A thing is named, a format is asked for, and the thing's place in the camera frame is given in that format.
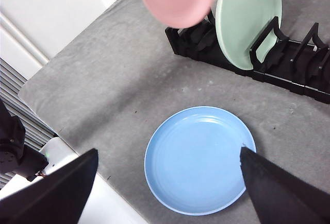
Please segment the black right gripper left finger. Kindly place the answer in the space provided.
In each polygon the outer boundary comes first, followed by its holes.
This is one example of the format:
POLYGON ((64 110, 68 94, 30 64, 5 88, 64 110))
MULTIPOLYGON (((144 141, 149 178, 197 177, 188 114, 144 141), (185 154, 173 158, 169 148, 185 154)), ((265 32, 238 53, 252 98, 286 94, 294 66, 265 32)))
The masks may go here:
POLYGON ((1 223, 78 223, 98 167, 91 149, 38 182, 1 200, 1 223))

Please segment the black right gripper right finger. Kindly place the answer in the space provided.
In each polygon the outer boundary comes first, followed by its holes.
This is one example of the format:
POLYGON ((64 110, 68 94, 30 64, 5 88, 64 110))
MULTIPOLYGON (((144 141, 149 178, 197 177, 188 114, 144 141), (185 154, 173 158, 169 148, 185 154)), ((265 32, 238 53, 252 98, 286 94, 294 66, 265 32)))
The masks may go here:
POLYGON ((245 187, 261 223, 329 223, 329 194, 247 147, 240 151, 245 187))

